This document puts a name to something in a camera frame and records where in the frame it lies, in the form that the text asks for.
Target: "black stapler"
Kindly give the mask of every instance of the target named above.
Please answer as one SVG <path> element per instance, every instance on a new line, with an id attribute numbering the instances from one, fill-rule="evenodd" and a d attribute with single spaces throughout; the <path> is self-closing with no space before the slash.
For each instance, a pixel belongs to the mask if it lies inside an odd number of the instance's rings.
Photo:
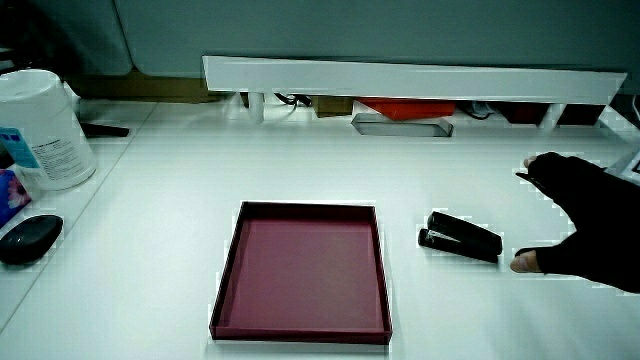
<path id="1" fill-rule="evenodd" d="M 418 244 L 494 264 L 502 253 L 499 235 L 437 211 L 429 216 L 427 228 L 420 230 Z"/>

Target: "white container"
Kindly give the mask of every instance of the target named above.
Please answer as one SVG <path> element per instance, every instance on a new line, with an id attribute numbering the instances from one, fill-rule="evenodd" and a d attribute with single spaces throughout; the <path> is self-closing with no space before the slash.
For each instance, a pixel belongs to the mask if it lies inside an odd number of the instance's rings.
<path id="1" fill-rule="evenodd" d="M 42 190 L 70 188 L 96 170 L 71 99 L 46 70 L 0 76 L 0 140 L 16 169 Z"/>

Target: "maroon tray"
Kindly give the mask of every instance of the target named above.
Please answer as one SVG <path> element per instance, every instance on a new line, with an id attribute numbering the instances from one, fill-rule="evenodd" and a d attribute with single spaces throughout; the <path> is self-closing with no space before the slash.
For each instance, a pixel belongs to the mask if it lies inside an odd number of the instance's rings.
<path id="1" fill-rule="evenodd" d="M 211 337 L 388 344 L 372 206 L 244 202 Z"/>

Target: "hand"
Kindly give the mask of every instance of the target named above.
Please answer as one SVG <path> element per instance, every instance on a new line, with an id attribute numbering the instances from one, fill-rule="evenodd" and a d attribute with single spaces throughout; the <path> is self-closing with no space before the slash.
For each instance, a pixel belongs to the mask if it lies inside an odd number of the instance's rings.
<path id="1" fill-rule="evenodd" d="M 556 153 L 532 156 L 524 165 L 528 174 L 516 175 L 562 207 L 576 231 L 558 245 L 519 250 L 511 269 L 577 275 L 640 293 L 637 256 L 629 251 L 637 215 L 627 210 L 640 203 L 640 187 L 585 160 Z"/>

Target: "black mouse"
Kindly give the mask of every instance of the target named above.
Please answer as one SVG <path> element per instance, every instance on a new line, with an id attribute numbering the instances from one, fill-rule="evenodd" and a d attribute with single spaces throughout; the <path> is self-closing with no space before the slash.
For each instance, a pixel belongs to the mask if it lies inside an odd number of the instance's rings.
<path id="1" fill-rule="evenodd" d="M 0 239 L 0 261 L 20 265 L 40 259 L 62 232 L 62 223 L 56 215 L 24 220 Z"/>

